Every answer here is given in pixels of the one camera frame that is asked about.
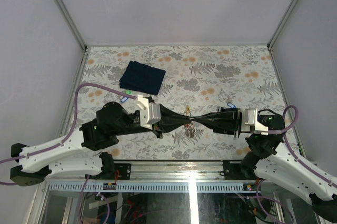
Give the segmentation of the key with blue tag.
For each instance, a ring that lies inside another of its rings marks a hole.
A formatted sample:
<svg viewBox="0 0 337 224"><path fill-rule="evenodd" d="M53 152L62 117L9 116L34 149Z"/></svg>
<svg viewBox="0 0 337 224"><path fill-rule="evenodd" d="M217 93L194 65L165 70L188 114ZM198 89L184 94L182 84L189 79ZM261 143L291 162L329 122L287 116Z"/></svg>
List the key with blue tag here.
<svg viewBox="0 0 337 224"><path fill-rule="evenodd" d="M233 103L231 103L231 102L227 102L226 104L230 108L236 108L236 106Z"/></svg>

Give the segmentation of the metal keyring with yellow grip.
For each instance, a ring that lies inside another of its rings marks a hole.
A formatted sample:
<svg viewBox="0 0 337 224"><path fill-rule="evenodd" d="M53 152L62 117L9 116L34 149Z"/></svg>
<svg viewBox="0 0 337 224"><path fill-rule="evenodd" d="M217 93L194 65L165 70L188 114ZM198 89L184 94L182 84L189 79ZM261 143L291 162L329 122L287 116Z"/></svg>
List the metal keyring with yellow grip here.
<svg viewBox="0 0 337 224"><path fill-rule="evenodd" d="M183 114L186 115L186 116L188 116L188 117L192 116L189 106L186 106L185 111L184 111ZM193 127L193 123L192 122L190 122L189 124L185 124L184 125L184 131L185 131L185 134L186 134L187 137L194 138L195 129Z"/></svg>

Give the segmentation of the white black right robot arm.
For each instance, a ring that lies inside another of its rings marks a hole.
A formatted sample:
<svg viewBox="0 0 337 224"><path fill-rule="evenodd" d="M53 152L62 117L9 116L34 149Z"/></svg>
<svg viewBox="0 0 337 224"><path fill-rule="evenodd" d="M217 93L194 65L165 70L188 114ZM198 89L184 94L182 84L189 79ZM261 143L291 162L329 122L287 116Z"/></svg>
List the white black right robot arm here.
<svg viewBox="0 0 337 224"><path fill-rule="evenodd" d="M239 136L250 152L240 162L246 179L257 176L297 195L323 219L336 222L336 177L296 153L286 138L293 124L285 125L284 115L256 108L220 108L216 113L191 118L218 134Z"/></svg>

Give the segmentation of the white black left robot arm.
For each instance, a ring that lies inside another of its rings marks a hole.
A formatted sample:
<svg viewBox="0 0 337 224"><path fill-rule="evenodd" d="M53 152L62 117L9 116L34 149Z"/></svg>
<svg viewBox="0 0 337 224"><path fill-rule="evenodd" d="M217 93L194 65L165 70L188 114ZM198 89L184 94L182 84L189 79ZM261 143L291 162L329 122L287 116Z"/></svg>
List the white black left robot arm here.
<svg viewBox="0 0 337 224"><path fill-rule="evenodd" d="M156 104L150 97L138 96L136 101L138 109L133 113L113 101L64 137L36 146L13 144L11 157L18 164L10 170L11 181L27 187L52 177L115 179L114 160L106 149L118 144L118 136L152 132L161 138L191 122L189 116Z"/></svg>

